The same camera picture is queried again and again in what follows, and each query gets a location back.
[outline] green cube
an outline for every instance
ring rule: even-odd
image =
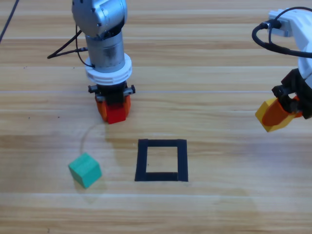
[[[102,176],[99,163],[87,153],[81,155],[68,167],[73,178],[85,189]]]

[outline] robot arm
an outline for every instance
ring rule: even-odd
[[[132,62],[124,53],[122,28],[127,20],[125,0],[73,0],[73,17],[85,34],[89,58],[85,66],[87,77],[96,85],[98,111],[104,121],[112,124],[124,121],[130,111],[130,96],[135,87],[127,86],[132,74]]]
[[[92,38],[120,31],[128,15],[125,0],[73,0],[72,12],[78,27]]]
[[[269,19],[273,20],[283,10],[271,11]],[[282,26],[279,29],[274,28],[273,34],[294,37],[296,45],[302,52],[312,52],[312,12],[303,10],[292,10],[281,15],[278,19]],[[312,59],[298,59],[298,68],[302,78],[312,87]]]
[[[269,22],[283,12],[283,10],[271,11]],[[278,21],[280,27],[273,28],[273,34],[294,37],[301,52],[305,52],[306,55],[312,52],[312,12],[294,9],[282,14]],[[296,117],[303,116],[305,119],[312,117],[311,55],[299,56],[298,68],[292,70],[281,83],[282,85],[272,89],[276,98],[264,102],[256,112],[258,120],[268,132],[286,127]],[[289,94],[293,93],[296,96],[290,98]]]

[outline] black square outline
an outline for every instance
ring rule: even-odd
[[[139,139],[135,181],[188,182],[187,141]],[[146,172],[148,147],[177,147],[177,172]]]

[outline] wood grain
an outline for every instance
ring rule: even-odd
[[[0,1],[0,26],[13,4]],[[0,234],[311,234],[309,120],[267,134],[254,116],[297,60],[251,31],[293,1],[128,6],[137,93],[107,125],[78,58],[46,59],[74,33],[71,2],[20,1],[0,45]],[[187,139],[190,181],[134,182],[140,138]],[[103,172],[88,190],[67,168],[83,152]],[[148,171],[174,170],[175,153],[153,149]]]

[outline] cable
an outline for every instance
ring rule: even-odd
[[[74,35],[68,42],[66,42],[61,48],[59,48],[58,50],[56,50],[54,53],[50,54],[48,56],[48,59],[52,59],[55,57],[58,57],[60,55],[58,55],[58,53],[60,51],[62,51],[63,49],[65,49],[70,43],[72,43],[75,39],[77,39],[77,37],[82,33],[82,31],[80,30],[79,32],[76,33],[76,35]]]
[[[88,65],[88,64],[86,64],[83,60],[82,60],[82,58],[81,58],[81,56],[80,56],[80,53],[79,53],[79,50],[78,50],[78,38],[76,38],[76,50],[77,50],[77,54],[78,54],[78,57],[79,57],[79,59],[80,59],[80,61],[84,64],[84,65],[86,65],[86,66],[88,66],[88,67],[94,67],[94,65],[92,64],[92,65]]]
[[[0,35],[0,43],[1,43],[1,41],[2,41],[2,38],[3,38],[3,36],[4,36],[5,31],[6,31],[6,29],[8,28],[9,23],[10,23],[10,21],[11,21],[13,15],[14,15],[14,12],[15,12],[15,10],[16,10],[16,7],[18,6],[19,1],[20,1],[20,0],[16,0],[16,1],[15,1],[15,4],[14,4],[14,6],[13,6],[13,8],[12,8],[12,11],[11,11],[11,14],[10,14],[8,20],[7,20],[6,23],[5,23],[5,26],[4,26],[3,30],[2,30],[1,35]]]
[[[270,31],[272,32],[273,28],[280,28],[281,22],[278,21],[278,18],[281,15],[285,14],[286,12],[291,11],[291,10],[295,10],[295,9],[303,9],[303,10],[312,11],[312,9],[307,8],[307,7],[289,8],[289,9],[283,11],[282,13],[280,13],[275,19],[271,19],[269,21],[263,22],[263,23],[259,24],[256,28],[254,28],[253,33],[252,33],[253,40],[255,41],[255,43],[257,43],[258,45],[260,45],[261,47],[263,47],[269,51],[273,51],[273,52],[276,52],[279,54],[285,54],[285,55],[291,55],[291,56],[296,56],[296,57],[312,59],[312,53],[291,50],[289,48],[285,48],[285,47],[276,45],[273,42],[266,43],[266,42],[263,42],[262,40],[260,40],[257,36],[258,31],[260,31],[262,29],[270,29]]]

